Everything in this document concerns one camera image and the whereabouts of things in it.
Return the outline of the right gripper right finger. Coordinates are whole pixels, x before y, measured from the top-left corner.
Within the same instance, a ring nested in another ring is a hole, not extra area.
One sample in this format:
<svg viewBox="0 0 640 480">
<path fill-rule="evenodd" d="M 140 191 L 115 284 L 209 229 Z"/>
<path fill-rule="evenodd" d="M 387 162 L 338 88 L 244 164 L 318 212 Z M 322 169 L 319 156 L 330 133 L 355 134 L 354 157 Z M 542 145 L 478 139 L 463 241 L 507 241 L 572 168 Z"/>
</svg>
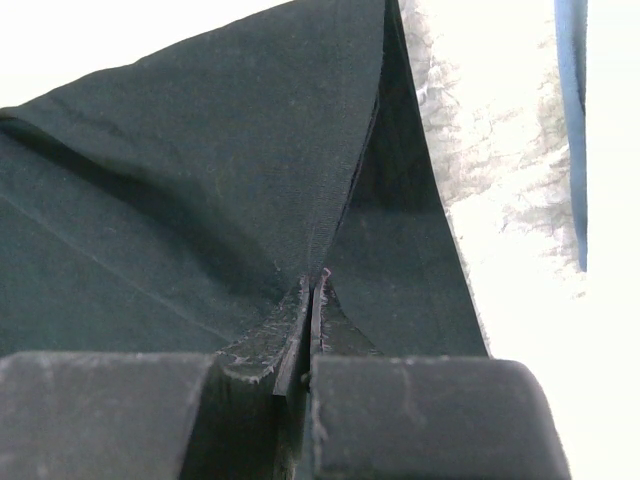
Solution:
<svg viewBox="0 0 640 480">
<path fill-rule="evenodd" d="M 316 479 L 566 479 L 549 402 L 522 363 L 386 357 L 343 313 L 330 272 L 310 318 Z"/>
</svg>

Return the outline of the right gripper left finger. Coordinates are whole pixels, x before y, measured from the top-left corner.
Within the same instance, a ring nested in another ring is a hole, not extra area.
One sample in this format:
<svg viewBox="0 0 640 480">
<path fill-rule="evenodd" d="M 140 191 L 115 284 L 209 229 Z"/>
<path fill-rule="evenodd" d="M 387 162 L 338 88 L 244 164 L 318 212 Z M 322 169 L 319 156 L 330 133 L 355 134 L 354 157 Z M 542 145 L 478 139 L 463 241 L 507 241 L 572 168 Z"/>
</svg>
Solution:
<svg viewBox="0 0 640 480">
<path fill-rule="evenodd" d="M 5 479 L 290 479 L 310 287 L 214 354 L 21 352 L 1 361 Z"/>
</svg>

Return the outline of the black t shirt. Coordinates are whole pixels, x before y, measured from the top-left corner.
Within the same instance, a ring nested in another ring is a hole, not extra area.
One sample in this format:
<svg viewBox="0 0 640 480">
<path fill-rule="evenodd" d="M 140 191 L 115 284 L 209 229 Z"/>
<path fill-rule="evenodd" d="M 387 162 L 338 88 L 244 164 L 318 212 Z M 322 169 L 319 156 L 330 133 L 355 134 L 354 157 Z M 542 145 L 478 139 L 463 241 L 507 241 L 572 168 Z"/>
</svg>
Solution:
<svg viewBox="0 0 640 480">
<path fill-rule="evenodd" d="M 1 112 L 1 351 L 203 351 L 323 269 L 382 352 L 482 356 L 394 1 L 292 1 Z"/>
</svg>

